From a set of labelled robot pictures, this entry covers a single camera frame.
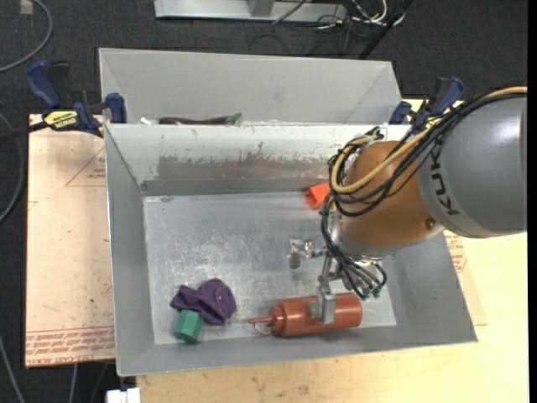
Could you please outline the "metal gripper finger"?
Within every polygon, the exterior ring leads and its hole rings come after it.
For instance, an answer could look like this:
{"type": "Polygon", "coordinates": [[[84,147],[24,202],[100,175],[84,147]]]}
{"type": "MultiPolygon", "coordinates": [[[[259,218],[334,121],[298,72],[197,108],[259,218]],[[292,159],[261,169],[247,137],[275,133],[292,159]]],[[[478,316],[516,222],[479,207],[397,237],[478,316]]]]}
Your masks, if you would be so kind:
{"type": "Polygon", "coordinates": [[[319,285],[313,301],[309,302],[310,316],[323,326],[335,322],[336,294],[328,285],[319,285]]]}
{"type": "Polygon", "coordinates": [[[311,239],[291,239],[288,256],[289,267],[297,270],[304,259],[319,258],[326,253],[326,249],[318,246],[311,239]]]}

